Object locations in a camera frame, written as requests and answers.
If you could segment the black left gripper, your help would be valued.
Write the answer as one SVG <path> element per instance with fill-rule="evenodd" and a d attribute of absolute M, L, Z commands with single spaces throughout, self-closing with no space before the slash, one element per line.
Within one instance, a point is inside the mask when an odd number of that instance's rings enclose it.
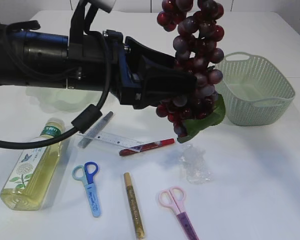
<path fill-rule="evenodd" d="M 197 78 L 173 69 L 173 56 L 151 49 L 130 36 L 124 43 L 122 33 L 109 29 L 102 32 L 102 44 L 104 89 L 121 105 L 141 110 L 195 91 Z M 135 81 L 134 74 L 141 77 L 141 83 Z"/>

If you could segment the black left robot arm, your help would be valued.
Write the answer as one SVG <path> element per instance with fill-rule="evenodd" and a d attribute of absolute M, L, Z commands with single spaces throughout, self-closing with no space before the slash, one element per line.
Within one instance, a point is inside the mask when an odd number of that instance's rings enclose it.
<path fill-rule="evenodd" d="M 0 24 L 0 86 L 103 90 L 121 105 L 144 109 L 194 92 L 197 80 L 172 56 L 114 30 L 70 36 L 38 32 L 37 21 Z"/>

